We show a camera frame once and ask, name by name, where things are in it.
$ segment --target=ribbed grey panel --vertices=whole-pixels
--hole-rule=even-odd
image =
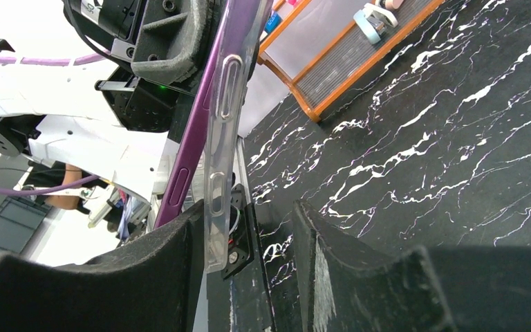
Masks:
[[[358,26],[341,38],[311,70],[298,81],[297,86],[311,107],[317,107],[339,88],[361,65],[367,62],[401,27],[406,26],[433,0],[406,0],[399,11],[396,29],[388,28],[382,41],[371,45]]]

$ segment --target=black marble table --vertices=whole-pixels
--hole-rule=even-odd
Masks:
[[[392,256],[531,246],[531,1],[457,2],[320,124],[288,97],[245,140],[254,200],[273,217],[260,236],[278,327],[301,324],[295,199]]]

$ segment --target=person's arm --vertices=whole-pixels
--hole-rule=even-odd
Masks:
[[[66,173],[62,185],[78,181],[82,178],[82,170],[76,166],[66,164]],[[63,210],[75,210],[78,207],[78,196],[49,196],[46,203]]]

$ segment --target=clear phone case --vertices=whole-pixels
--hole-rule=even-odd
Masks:
[[[272,0],[228,0],[219,26],[205,146],[205,271],[227,265],[233,158],[241,106]]]

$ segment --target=white label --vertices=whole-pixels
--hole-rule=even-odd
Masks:
[[[104,0],[82,0],[80,12],[96,24],[99,23],[99,14]]]

